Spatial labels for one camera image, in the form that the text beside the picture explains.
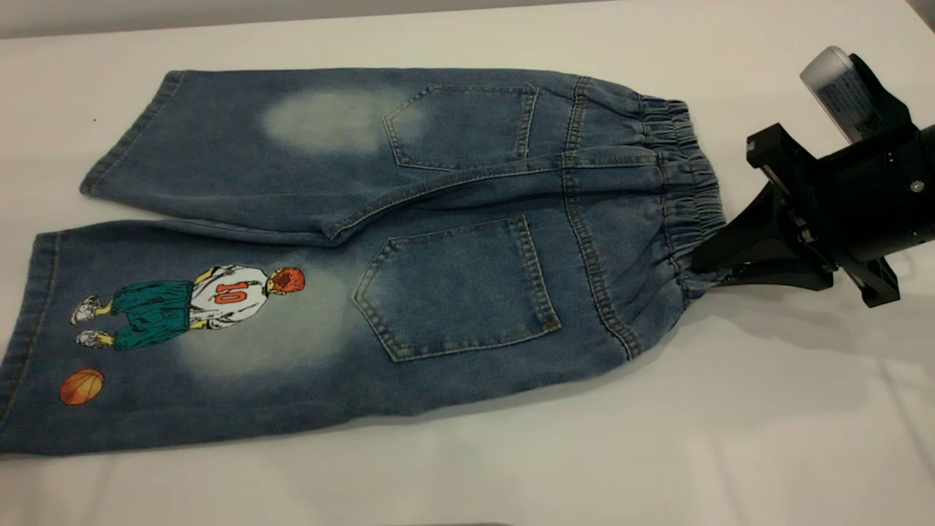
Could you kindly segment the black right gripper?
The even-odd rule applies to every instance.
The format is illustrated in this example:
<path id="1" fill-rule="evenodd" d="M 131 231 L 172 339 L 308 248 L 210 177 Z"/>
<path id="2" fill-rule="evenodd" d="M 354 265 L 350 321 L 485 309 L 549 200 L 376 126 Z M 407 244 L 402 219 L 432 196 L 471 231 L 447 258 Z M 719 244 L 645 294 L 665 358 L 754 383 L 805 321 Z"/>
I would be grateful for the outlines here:
<path id="1" fill-rule="evenodd" d="M 901 299 L 886 257 L 933 240 L 932 126 L 909 124 L 819 159 L 774 124 L 749 137 L 747 161 L 769 183 L 692 250 L 694 272 L 728 273 L 720 286 L 822 291 L 842 270 L 865 306 Z"/>

